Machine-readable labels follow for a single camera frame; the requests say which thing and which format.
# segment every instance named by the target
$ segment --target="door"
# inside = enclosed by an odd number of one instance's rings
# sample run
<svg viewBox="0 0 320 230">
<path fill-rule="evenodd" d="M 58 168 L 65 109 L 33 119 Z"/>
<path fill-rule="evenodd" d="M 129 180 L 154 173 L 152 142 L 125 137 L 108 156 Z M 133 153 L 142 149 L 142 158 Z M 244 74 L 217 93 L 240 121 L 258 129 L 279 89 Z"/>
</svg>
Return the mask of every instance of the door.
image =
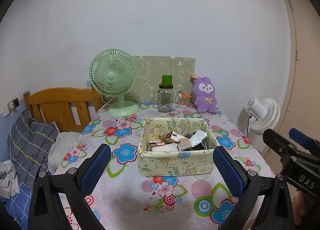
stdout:
<svg viewBox="0 0 320 230">
<path fill-rule="evenodd" d="M 291 128 L 296 128 L 305 135 L 320 140 L 320 17 L 309 0 L 288 0 L 288 14 L 292 14 L 290 29 L 294 29 L 291 36 L 296 46 L 295 72 L 293 75 L 292 91 L 287 90 L 289 104 L 280 124 L 279 134 L 289 139 Z M 275 174 L 282 169 L 279 156 L 269 150 L 265 156 Z M 293 186 L 289 186 L 291 198 L 297 196 Z"/>
</svg>

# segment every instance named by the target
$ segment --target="tablecloth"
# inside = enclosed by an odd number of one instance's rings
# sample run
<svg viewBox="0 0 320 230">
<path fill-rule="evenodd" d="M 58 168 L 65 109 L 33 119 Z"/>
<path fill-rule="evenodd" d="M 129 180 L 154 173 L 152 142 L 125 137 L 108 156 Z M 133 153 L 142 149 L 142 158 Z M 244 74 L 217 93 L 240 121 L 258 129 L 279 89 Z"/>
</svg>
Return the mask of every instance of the tablecloth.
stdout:
<svg viewBox="0 0 320 230">
<path fill-rule="evenodd" d="M 200 114 L 190 105 L 160 113 L 152 103 L 139 105 L 139 111 L 129 117 L 117 118 L 107 111 L 100 112 L 56 171 L 61 174 L 71 167 L 77 168 L 101 143 L 110 145 L 111 160 L 93 193 L 85 198 L 106 229 L 218 229 L 238 201 L 231 196 L 217 168 L 210 174 L 194 176 L 141 176 L 137 146 L 145 117 L 204 118 L 219 144 L 246 170 L 253 169 L 260 176 L 275 176 L 259 152 L 220 110 Z M 192 164 L 186 166 L 192 172 Z M 60 198 L 72 228 L 80 229 L 65 195 L 60 194 Z M 261 202 L 259 197 L 247 226 L 252 224 Z"/>
</svg>

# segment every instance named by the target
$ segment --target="black cable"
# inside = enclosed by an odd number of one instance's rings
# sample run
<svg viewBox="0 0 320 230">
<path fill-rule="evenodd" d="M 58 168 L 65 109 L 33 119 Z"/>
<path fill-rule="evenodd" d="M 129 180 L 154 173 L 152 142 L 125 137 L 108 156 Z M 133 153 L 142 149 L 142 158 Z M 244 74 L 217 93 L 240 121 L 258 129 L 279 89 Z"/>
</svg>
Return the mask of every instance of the black cable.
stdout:
<svg viewBox="0 0 320 230">
<path fill-rule="evenodd" d="M 249 120 L 250 120 L 250 118 L 252 118 L 252 116 L 249 116 L 249 118 L 248 118 L 248 124 L 247 124 L 247 135 L 246 135 L 245 137 L 248 137 L 248 130 L 249 130 Z"/>
</svg>

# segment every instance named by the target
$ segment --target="wooden bed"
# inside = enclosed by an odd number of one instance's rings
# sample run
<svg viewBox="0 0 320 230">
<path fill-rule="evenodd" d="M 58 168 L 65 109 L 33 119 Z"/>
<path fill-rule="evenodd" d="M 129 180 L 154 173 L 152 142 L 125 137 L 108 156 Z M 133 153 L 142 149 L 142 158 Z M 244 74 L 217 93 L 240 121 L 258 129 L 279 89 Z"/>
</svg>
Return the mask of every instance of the wooden bed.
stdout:
<svg viewBox="0 0 320 230">
<path fill-rule="evenodd" d="M 93 102 L 96 112 L 103 105 L 101 95 L 90 88 L 50 88 L 33 95 L 24 93 L 23 98 L 26 108 L 30 110 L 35 119 L 46 123 L 55 121 L 61 132 L 82 132 L 91 122 L 88 103 Z M 81 125 L 76 125 L 71 103 L 75 103 Z"/>
</svg>

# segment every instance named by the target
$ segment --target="purple stuffed animal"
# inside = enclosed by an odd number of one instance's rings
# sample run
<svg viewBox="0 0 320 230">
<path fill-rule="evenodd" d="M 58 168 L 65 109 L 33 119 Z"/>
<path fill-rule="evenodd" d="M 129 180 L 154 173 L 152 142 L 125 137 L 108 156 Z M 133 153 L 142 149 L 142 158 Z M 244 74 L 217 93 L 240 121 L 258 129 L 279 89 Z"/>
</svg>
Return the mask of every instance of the purple stuffed animal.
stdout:
<svg viewBox="0 0 320 230">
<path fill-rule="evenodd" d="M 194 80 L 192 92 L 195 95 L 195 105 L 199 113 L 217 111 L 217 99 L 214 97 L 214 87 L 209 78 Z"/>
</svg>

